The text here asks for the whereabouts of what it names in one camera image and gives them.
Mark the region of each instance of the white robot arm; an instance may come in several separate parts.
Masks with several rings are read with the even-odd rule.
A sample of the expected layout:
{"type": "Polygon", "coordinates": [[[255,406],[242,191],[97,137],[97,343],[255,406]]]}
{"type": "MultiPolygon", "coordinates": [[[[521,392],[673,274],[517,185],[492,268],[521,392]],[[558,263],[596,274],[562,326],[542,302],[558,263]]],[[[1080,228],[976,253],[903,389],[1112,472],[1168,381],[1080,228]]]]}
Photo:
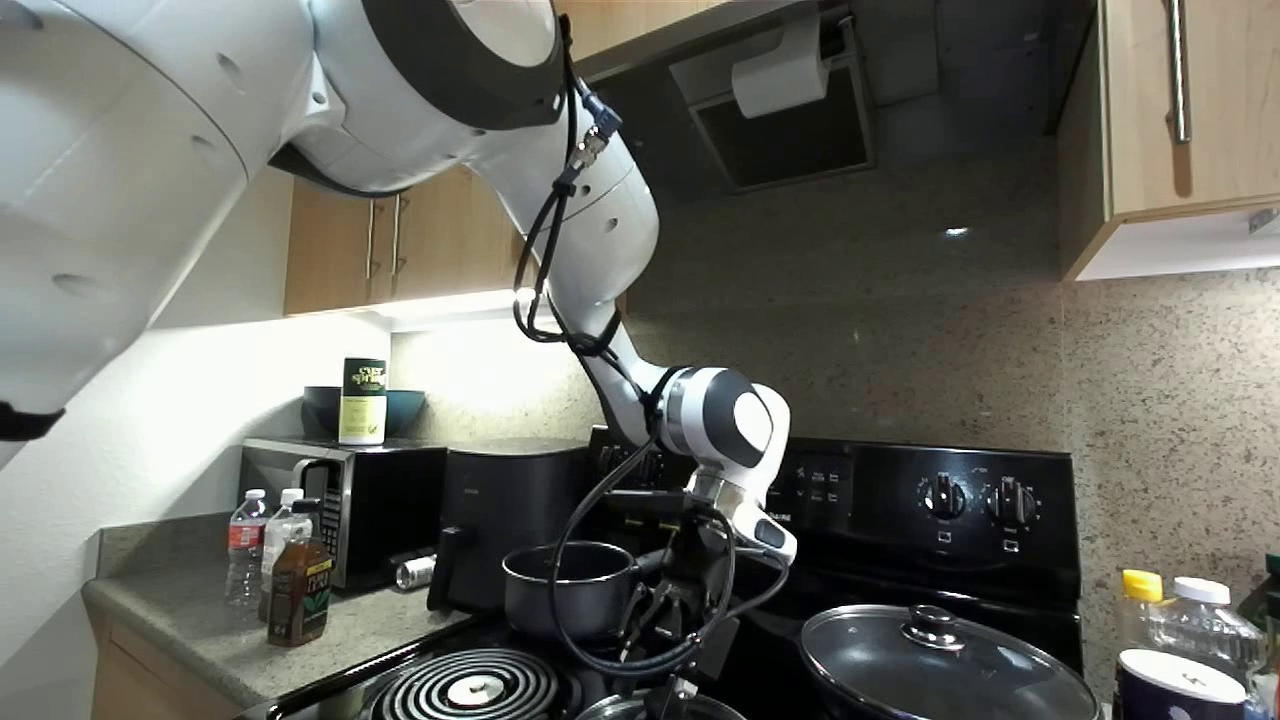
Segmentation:
{"type": "Polygon", "coordinates": [[[265,162],[357,197],[463,162],[529,231],[610,426],[691,455],[689,490],[787,562],[764,516],[787,402],[633,348],[615,299],[654,207],[562,62],[549,0],[0,0],[0,469],[148,326],[265,162]]]}

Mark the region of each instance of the pan lid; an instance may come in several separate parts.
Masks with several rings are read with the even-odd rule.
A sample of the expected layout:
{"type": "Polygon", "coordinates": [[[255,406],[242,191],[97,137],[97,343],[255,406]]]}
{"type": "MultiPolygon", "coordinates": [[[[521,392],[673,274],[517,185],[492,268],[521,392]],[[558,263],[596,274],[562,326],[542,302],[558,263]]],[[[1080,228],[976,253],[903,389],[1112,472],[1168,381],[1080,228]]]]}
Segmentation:
{"type": "Polygon", "coordinates": [[[800,626],[811,677],[883,716],[1092,720],[1084,681],[1036,642],[935,604],[841,604],[800,626]]]}

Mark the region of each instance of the countertop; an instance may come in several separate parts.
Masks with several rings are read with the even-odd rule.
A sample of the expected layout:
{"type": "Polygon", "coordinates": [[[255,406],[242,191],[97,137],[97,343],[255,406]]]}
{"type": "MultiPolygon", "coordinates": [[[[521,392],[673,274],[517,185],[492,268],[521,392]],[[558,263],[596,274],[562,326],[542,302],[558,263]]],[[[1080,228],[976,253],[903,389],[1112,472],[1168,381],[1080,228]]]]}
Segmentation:
{"type": "Polygon", "coordinates": [[[103,526],[87,611],[118,619],[241,708],[259,708],[382,650],[468,619],[426,611],[426,590],[365,590],[329,606],[321,638],[266,642],[255,611],[224,594],[224,516],[103,526]]]}

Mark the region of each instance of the stove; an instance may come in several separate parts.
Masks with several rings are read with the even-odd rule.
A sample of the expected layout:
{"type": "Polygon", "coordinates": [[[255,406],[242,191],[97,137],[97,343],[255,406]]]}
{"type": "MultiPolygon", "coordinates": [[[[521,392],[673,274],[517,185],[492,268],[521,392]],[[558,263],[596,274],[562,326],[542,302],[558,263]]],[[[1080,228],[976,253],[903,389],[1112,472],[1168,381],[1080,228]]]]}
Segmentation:
{"type": "MultiPolygon", "coordinates": [[[[689,469],[651,472],[639,482],[680,488],[689,469]]],[[[766,512],[800,537],[800,558],[779,594],[738,617],[715,670],[683,670],[700,695],[746,720],[841,720],[796,642],[800,622],[837,604],[940,604],[1080,670],[1063,453],[793,440],[766,512]]],[[[738,562],[738,594],[773,579],[738,562]]],[[[521,638],[489,617],[301,686],[271,720],[581,720],[610,690],[558,642],[521,638]]]]}

